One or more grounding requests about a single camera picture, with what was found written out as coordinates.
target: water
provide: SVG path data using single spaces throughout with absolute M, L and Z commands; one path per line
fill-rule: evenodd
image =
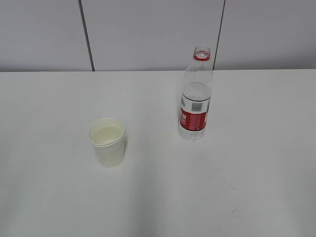
M 122 135 L 122 131 L 116 127 L 104 127 L 97 131 L 91 140 L 95 144 L 107 145 L 116 141 Z
M 211 97 L 211 89 L 209 86 L 203 83 L 192 82 L 192 83 L 186 84 L 183 87 L 183 94 L 185 97 L 187 97 L 190 100 L 203 101 Z M 203 128 L 200 131 L 186 130 L 185 128 L 181 126 L 180 121 L 178 123 L 178 130 L 181 136 L 183 136 L 184 138 L 188 140 L 200 139 L 205 133 L 205 128 Z

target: white paper cup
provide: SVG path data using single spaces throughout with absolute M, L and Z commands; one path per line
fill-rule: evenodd
M 124 160 L 124 124 L 116 118 L 103 118 L 94 122 L 88 138 L 101 165 L 113 167 Z

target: barcode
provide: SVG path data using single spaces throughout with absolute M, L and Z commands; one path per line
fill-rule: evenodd
M 195 112 L 199 112 L 202 110 L 203 103 L 192 103 L 191 110 Z

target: white table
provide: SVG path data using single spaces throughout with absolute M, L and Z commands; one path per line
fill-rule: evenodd
M 183 139 L 183 72 L 0 73 L 1 237 L 314 237 L 316 71 L 216 71 Z M 127 129 L 104 168 L 97 119 Z

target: clear plastic bottle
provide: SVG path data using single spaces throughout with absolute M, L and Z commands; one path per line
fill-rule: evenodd
M 178 130 L 188 140 L 197 140 L 205 132 L 213 83 L 210 56 L 210 48 L 197 46 L 185 72 Z

